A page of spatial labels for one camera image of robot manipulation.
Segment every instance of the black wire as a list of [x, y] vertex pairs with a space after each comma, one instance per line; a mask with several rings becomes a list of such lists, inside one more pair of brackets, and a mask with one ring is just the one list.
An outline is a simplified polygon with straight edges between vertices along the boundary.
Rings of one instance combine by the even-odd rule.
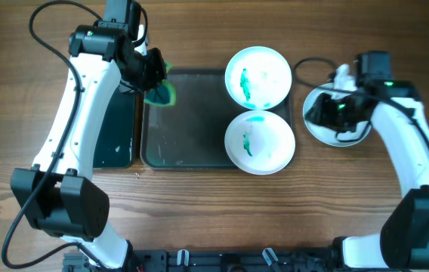
[[371, 121], [368, 121], [367, 124], [364, 126], [363, 131], [360, 133], [359, 137], [356, 139], [350, 139], [350, 140], [341, 140], [337, 138], [337, 136], [340, 134], [339, 131], [335, 132], [335, 140], [341, 142], [341, 143], [353, 143], [357, 141], [361, 141], [365, 136], [369, 128], [371, 127]]
[[311, 87], [311, 88], [318, 88], [318, 89], [322, 89], [322, 90], [326, 90], [326, 91], [334, 91], [334, 92], [338, 92], [338, 93], [342, 93], [342, 94], [353, 94], [353, 95], [360, 96], [360, 97], [367, 97], [367, 98], [370, 98], [370, 99], [373, 99], [373, 100], [376, 100], [376, 101], [379, 101], [379, 102], [382, 102], [382, 103], [386, 103], [386, 104], [388, 104], [388, 105], [396, 108], [402, 114], [404, 114], [409, 119], [409, 121], [411, 121], [411, 123], [416, 127], [416, 129], [418, 130], [419, 134], [423, 138], [423, 141], [424, 141], [424, 144], [426, 145], [426, 148], [429, 151], [429, 139], [427, 138], [426, 134], [423, 132], [421, 126], [418, 124], [418, 121], [416, 119], [412, 118], [411, 113], [409, 113], [408, 109], [406, 109], [405, 107], [403, 107], [403, 105], [401, 105], [401, 104], [399, 104], [399, 103], [397, 103], [397, 102], [395, 102], [393, 100], [388, 100], [388, 99], [384, 99], [384, 98], [381, 98], [381, 97], [376, 97], [374, 95], [366, 94], [366, 93], [361, 92], [361, 91], [345, 91], [345, 90], [340, 90], [340, 89], [335, 89], [335, 88], [326, 88], [326, 87], [317, 86], [315, 84], [311, 84], [311, 83], [305, 82], [303, 79], [300, 79], [298, 77], [298, 75], [297, 75], [297, 68], [301, 64], [306, 63], [308, 61], [322, 61], [322, 62], [325, 62], [325, 63], [329, 63], [330, 65], [332, 65], [332, 63], [334, 63], [331, 60], [327, 60], [327, 59], [320, 58], [320, 57], [309, 57], [309, 58], [300, 60], [293, 67], [293, 76], [294, 76], [296, 82], [298, 82], [298, 83], [300, 83], [302, 85], [306, 85], [306, 86]]
[[52, 2], [48, 2], [45, 3], [43, 5], [41, 5], [40, 7], [38, 7], [35, 11], [33, 11], [32, 16], [30, 17], [29, 20], [29, 31], [30, 34], [32, 35], [32, 37], [41, 45], [43, 45], [44, 47], [46, 47], [48, 50], [52, 51], [54, 54], [56, 54], [72, 71], [73, 73], [73, 77], [76, 81], [76, 87], [75, 87], [75, 92], [76, 92], [76, 96], [75, 99], [73, 101], [73, 106], [72, 106], [72, 111], [70, 112], [70, 116], [68, 118], [68, 121], [66, 123], [65, 129], [63, 130], [63, 134], [60, 138], [59, 144], [57, 146], [57, 149], [55, 150], [55, 154], [54, 157], [51, 160], [51, 164], [48, 166], [47, 171], [45, 172], [43, 178], [40, 180], [40, 182], [37, 184], [37, 186], [35, 187], [35, 189], [33, 190], [32, 194], [29, 196], [29, 198], [26, 200], [25, 204], [23, 204], [23, 207], [21, 208], [21, 210], [18, 212], [17, 217], [14, 219], [13, 223], [10, 226], [10, 229], [8, 230], [8, 233], [5, 237], [5, 241], [3, 243], [3, 247], [2, 247], [2, 261], [3, 264], [5, 264], [5, 266], [11, 268], [11, 269], [21, 269], [21, 268], [26, 268], [26, 267], [31, 267], [35, 264], [38, 264], [41, 261], [44, 261], [46, 258], [52, 256], [53, 254], [59, 252], [62, 249], [65, 249], [67, 247], [70, 246], [77, 246], [79, 249], [81, 249], [90, 259], [92, 259], [93, 261], [97, 262], [97, 264], [103, 268], [106, 269], [105, 266], [103, 266], [98, 259], [96, 259], [81, 243], [66, 243], [62, 246], [57, 247], [56, 249], [48, 252], [47, 254], [41, 256], [40, 258], [37, 258], [36, 260], [33, 261], [29, 261], [25, 264], [12, 264], [9, 260], [8, 260], [8, 247], [10, 245], [10, 241], [11, 238], [13, 236], [14, 231], [17, 229], [18, 224], [20, 223], [21, 218], [25, 215], [25, 211], [28, 209], [30, 203], [36, 198], [36, 196], [39, 194], [40, 190], [45, 186], [45, 183], [48, 180], [48, 177], [50, 176], [51, 172], [53, 171], [55, 165], [57, 164], [58, 159], [60, 158], [60, 154], [62, 152], [63, 146], [65, 145], [65, 141], [67, 139], [67, 136], [69, 134], [70, 129], [72, 128], [72, 123], [73, 120], [76, 116], [77, 113], [77, 109], [79, 107], [79, 101], [80, 101], [80, 93], [82, 91], [82, 80], [80, 79], [79, 73], [76, 70], [76, 68], [73, 66], [73, 64], [65, 57], [63, 56], [58, 50], [56, 50], [55, 48], [52, 48], [48, 43], [44, 42], [43, 40], [41, 40], [36, 34], [35, 31], [33, 30], [33, 21], [36, 17], [36, 15], [43, 10], [44, 8], [51, 6], [51, 5], [58, 5], [58, 4], [65, 4], [65, 5], [75, 5], [79, 8], [82, 8], [88, 12], [90, 12], [91, 14], [93, 14], [97, 19], [102, 20], [102, 18], [96, 14], [93, 10], [91, 10], [90, 8], [85, 7], [84, 5], [80, 5], [79, 3], [75, 3], [75, 2], [71, 2], [71, 1], [52, 1]]
[[127, 87], [127, 88], [130, 88], [130, 90], [128, 90], [128, 91], [123, 91], [123, 93], [124, 94], [136, 94], [136, 95], [142, 95], [143, 94], [143, 92], [142, 91], [140, 91], [140, 90], [138, 90], [138, 89], [136, 89], [134, 86], [131, 86], [131, 85], [128, 85], [128, 84], [125, 84], [124, 82], [119, 82], [119, 84], [120, 85], [122, 85], [122, 86], [125, 86], [125, 87]]
[[146, 21], [146, 25], [144, 26], [144, 34], [142, 35], [142, 37], [140, 37], [140, 39], [138, 39], [137, 41], [132, 42], [134, 47], [142, 45], [143, 42], [146, 40], [146, 36], [147, 36], [147, 13], [144, 8], [140, 8], [140, 11], [142, 11], [142, 14], [144, 15], [144, 20]]

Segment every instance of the tray rim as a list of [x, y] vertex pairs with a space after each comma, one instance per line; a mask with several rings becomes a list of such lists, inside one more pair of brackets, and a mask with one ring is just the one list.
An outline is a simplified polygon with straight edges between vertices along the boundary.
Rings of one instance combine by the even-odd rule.
[[[183, 75], [183, 74], [224, 75], [225, 71], [226, 71], [226, 68], [216, 68], [216, 67], [199, 67], [199, 68], [198, 67], [173, 67], [169, 71], [169, 75]], [[282, 101], [282, 103], [285, 103], [284, 101], [288, 99], [289, 121], [290, 121], [289, 126], [292, 129], [292, 132], [294, 132], [293, 112], [292, 112], [292, 110], [293, 110], [293, 108], [292, 108], [292, 92], [293, 92], [292, 89], [293, 89], [293, 87], [294, 87], [294, 84], [292, 82], [292, 85], [290, 86], [289, 94]], [[147, 160], [147, 156], [146, 156], [147, 139], [144, 141], [144, 138], [147, 136], [148, 122], [146, 122], [146, 118], [147, 118], [147, 120], [149, 120], [149, 109], [150, 109], [150, 105], [144, 104], [144, 108], [143, 108], [143, 112], [142, 112], [142, 126], [141, 126], [142, 129], [140, 130], [139, 157], [140, 157], [140, 160], [142, 161], [142, 163], [144, 165], [147, 165], [152, 170], [181, 170], [181, 171], [183, 171], [183, 170], [239, 169], [234, 164], [230, 165], [230, 166], [198, 166], [198, 165], [188, 166], [188, 165], [185, 165], [185, 166], [180, 166], [180, 167], [158, 167], [158, 166], [152, 164], [151, 162], [149, 162]], [[292, 164], [292, 161], [294, 158], [295, 158], [295, 155], [292, 157], [292, 159], [287, 164], [287, 166]]]

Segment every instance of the black tray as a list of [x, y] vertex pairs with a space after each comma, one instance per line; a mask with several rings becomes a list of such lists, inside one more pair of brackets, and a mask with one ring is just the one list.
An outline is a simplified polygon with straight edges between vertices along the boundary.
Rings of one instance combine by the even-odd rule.
[[[176, 88], [176, 105], [144, 105], [142, 161], [154, 169], [235, 168], [224, 149], [224, 134], [248, 109], [228, 94], [224, 69], [173, 68], [168, 81]], [[292, 127], [290, 97], [269, 111]]]
[[126, 95], [119, 90], [110, 98], [106, 114], [95, 145], [95, 169], [126, 168], [131, 165], [135, 154], [134, 115], [136, 101], [133, 95]]

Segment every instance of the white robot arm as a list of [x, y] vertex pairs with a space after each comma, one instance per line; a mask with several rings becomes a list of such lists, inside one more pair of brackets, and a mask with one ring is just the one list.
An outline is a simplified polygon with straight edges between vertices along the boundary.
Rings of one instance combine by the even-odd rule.
[[[429, 139], [429, 127], [422, 102], [413, 98], [393, 99], [415, 109], [414, 117]], [[381, 135], [399, 178], [401, 194], [429, 186], [429, 150], [421, 134], [399, 110], [380, 103], [374, 109], [372, 126]], [[344, 263], [353, 268], [388, 268], [381, 253], [381, 235], [348, 237], [343, 241]]]
[[[35, 15], [55, 4], [77, 5], [90, 11], [75, 2], [46, 3], [33, 13], [31, 32]], [[140, 25], [141, 13], [145, 26]], [[79, 26], [72, 33], [69, 41], [72, 57], [65, 62], [75, 71], [69, 70], [52, 129], [32, 168], [15, 169], [11, 177], [11, 189], [30, 225], [66, 240], [65, 246], [79, 247], [95, 267], [102, 269], [127, 265], [134, 265], [136, 269], [130, 243], [106, 222], [108, 196], [93, 185], [91, 179], [95, 145], [113, 92], [148, 91], [166, 78], [160, 50], [147, 50], [146, 37], [146, 11], [130, 0], [107, 0], [103, 20], [93, 26]], [[83, 87], [81, 91], [78, 78]], [[122, 81], [129, 88], [121, 88]], [[61, 140], [70, 119], [71, 129], [65, 140]], [[62, 249], [57, 248], [26, 264], [10, 263], [8, 244], [22, 212], [12, 224], [2, 250], [2, 260], [9, 268], [32, 266]]]

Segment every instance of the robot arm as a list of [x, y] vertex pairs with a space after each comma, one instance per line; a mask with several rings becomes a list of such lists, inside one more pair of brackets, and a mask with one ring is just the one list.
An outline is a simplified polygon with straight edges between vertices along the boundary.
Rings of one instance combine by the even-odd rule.
[[[130, 0], [108, 0], [104, 20], [79, 26], [70, 36], [70, 62], [81, 77], [80, 103], [60, 159], [47, 185], [26, 210], [30, 226], [82, 244], [92, 265], [117, 269], [134, 265], [129, 241], [107, 223], [109, 198], [91, 183], [95, 145], [114, 91], [148, 91], [166, 78], [165, 64], [157, 48], [146, 50], [142, 8]], [[32, 168], [15, 169], [11, 189], [21, 206], [52, 162], [76, 96], [69, 71], [54, 124]]]
[[393, 81], [388, 53], [361, 54], [356, 63], [358, 94], [340, 100], [321, 94], [305, 118], [334, 133], [370, 120], [394, 164], [403, 201], [381, 233], [343, 240], [343, 262], [353, 268], [429, 269], [429, 127], [421, 99], [410, 82]]
[[[413, 98], [398, 97], [394, 100], [407, 108], [415, 109], [414, 116], [429, 139], [429, 128], [422, 103]], [[408, 195], [411, 189], [419, 190], [423, 186], [429, 186], [429, 151], [421, 134], [407, 117], [392, 106], [379, 103], [374, 109], [371, 122], [389, 152], [403, 197]], [[429, 197], [420, 196], [416, 199], [414, 193], [416, 192], [412, 192], [408, 199], [403, 200], [398, 206], [400, 212], [397, 209], [383, 227], [383, 231], [387, 231], [387, 235], [382, 236], [386, 246], [381, 243], [383, 240], [380, 233], [348, 237], [343, 241], [345, 265], [353, 268], [429, 268]], [[418, 203], [421, 206], [408, 207], [408, 203]], [[414, 220], [414, 224], [408, 226], [405, 219]], [[416, 224], [423, 224], [424, 227], [420, 229]], [[395, 235], [402, 239], [394, 239], [388, 235], [391, 229], [396, 229]], [[398, 246], [398, 252], [391, 251]]]

